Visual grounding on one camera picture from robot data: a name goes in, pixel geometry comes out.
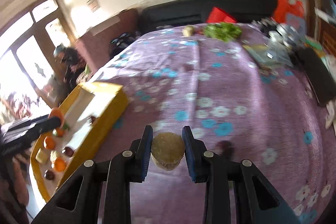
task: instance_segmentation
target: purple bed sheet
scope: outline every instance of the purple bed sheet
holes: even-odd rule
[[[241,41],[264,43],[252,25],[229,43],[183,27],[148,33],[101,68],[92,81],[123,85],[130,105],[96,155],[111,159],[140,138],[145,125],[181,134],[189,125],[208,150],[234,145],[234,161],[250,159],[300,221],[314,223],[330,201],[336,179],[334,130],[325,108],[309,96],[304,73],[261,71]],[[173,171],[151,161],[142,184],[131,183],[132,223],[201,223],[205,184],[194,184],[185,159]]]

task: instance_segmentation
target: screw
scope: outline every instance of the screw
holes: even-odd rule
[[[126,150],[126,151],[123,152],[123,156],[124,156],[124,157],[130,157],[130,156],[132,156],[132,155],[133,155],[133,153],[132,153],[131,150]]]
[[[87,160],[87,161],[85,161],[85,163],[84,163],[84,166],[85,167],[91,167],[93,165],[93,160]]]
[[[213,152],[211,152],[211,151],[205,151],[205,152],[203,153],[203,155],[204,155],[205,157],[207,157],[207,158],[212,158],[212,157],[213,157]]]
[[[243,165],[246,167],[252,166],[252,162],[250,160],[243,160]]]

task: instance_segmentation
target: door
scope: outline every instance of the door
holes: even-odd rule
[[[29,105],[34,115],[58,106],[66,98],[68,89],[63,83],[66,68],[56,62],[53,52],[61,43],[70,46],[74,42],[56,0],[40,0],[9,22],[0,31],[2,102],[8,104],[12,94],[19,94],[21,101],[21,97],[41,101],[40,111]]]

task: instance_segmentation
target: red bag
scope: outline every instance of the red bag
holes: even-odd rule
[[[289,0],[278,0],[278,6],[273,12],[273,18],[278,23],[286,22],[286,14],[290,13],[298,17],[304,17],[305,10],[303,4],[299,0],[295,0],[295,4],[289,4]]]
[[[214,7],[212,8],[212,11],[206,23],[220,23],[220,22],[237,23],[234,17],[232,17],[222,9]]]

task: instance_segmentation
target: yellow tray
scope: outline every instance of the yellow tray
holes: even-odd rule
[[[86,137],[84,137],[82,143],[79,145],[78,148],[75,148],[76,151],[69,161],[67,168],[63,172],[63,176],[61,176],[57,187],[58,189],[63,185],[63,183],[73,174],[73,172],[86,160],[92,159],[96,152],[98,151],[99,147],[103,143],[105,137],[110,132],[113,124],[117,121],[117,119],[121,116],[128,105],[128,100],[125,93],[122,90],[121,85],[115,85],[110,83],[100,83],[100,82],[93,82],[93,83],[81,83],[78,85],[70,95],[64,100],[61,104],[59,109],[65,115],[67,120],[67,116],[69,117],[71,111],[74,111],[74,107],[72,108],[73,104],[78,104],[80,102],[80,94],[89,92],[92,96],[96,94],[108,93],[109,96],[113,96],[112,99],[106,103],[107,107],[103,110],[100,117],[97,117],[95,122],[92,125],[91,130],[87,133]],[[44,174],[41,173],[40,163],[37,162],[35,159],[36,154],[40,148],[43,150],[43,141],[46,136],[51,136],[52,132],[47,132],[42,134],[34,148],[33,152],[31,153],[30,161],[31,161],[31,168],[33,170],[33,174],[35,180],[37,182],[38,190],[41,193],[41,196],[48,202],[51,198],[47,187],[45,185],[45,178]]]

